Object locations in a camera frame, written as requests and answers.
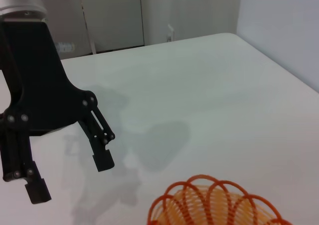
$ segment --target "orange wire basket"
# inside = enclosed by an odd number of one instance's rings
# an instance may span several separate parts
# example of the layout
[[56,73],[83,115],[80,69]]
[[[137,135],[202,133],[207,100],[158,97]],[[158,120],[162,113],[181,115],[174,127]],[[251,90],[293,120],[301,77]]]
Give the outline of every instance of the orange wire basket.
[[[194,185],[205,180],[211,185]],[[240,194],[229,192],[234,187]],[[180,189],[173,195],[173,189]],[[291,225],[266,199],[238,184],[197,175],[168,187],[149,211],[148,225]]]

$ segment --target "white wall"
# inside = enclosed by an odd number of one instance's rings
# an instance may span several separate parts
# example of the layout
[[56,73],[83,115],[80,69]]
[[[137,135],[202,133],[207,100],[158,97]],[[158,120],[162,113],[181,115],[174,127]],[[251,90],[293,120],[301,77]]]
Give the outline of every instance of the white wall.
[[175,39],[236,32],[240,0],[142,0],[146,45],[166,42],[169,23]]
[[319,92],[319,0],[241,0],[237,33]]

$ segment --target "wall outlet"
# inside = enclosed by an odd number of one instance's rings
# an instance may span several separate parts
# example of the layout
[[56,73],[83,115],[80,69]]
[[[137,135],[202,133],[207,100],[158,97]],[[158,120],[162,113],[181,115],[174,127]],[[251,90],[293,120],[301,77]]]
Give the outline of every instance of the wall outlet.
[[173,42],[175,41],[174,28],[170,24],[168,24],[167,27],[168,27],[168,33],[166,35],[166,42]]

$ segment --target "white table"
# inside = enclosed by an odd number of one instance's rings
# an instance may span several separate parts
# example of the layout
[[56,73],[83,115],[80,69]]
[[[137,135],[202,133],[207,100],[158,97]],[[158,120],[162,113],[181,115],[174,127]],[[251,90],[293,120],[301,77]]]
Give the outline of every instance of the white table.
[[[98,173],[78,124],[31,139],[52,200],[0,181],[2,225],[146,224],[152,201],[192,175],[232,180],[295,224],[319,221],[319,96],[233,34],[63,61],[117,138]],[[9,93],[0,78],[0,111]]]

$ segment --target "gray wall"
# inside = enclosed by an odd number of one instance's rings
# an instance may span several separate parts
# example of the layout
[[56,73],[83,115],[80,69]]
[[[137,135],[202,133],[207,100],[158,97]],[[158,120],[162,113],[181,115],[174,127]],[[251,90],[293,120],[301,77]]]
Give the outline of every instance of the gray wall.
[[241,0],[238,35],[319,92],[319,0]]
[[73,53],[61,59],[91,53],[80,0],[43,0],[48,11],[48,27],[55,42],[74,42]]
[[141,46],[141,0],[82,0],[97,51]]
[[240,0],[142,0],[146,45],[166,42],[168,26],[175,39],[236,32]]

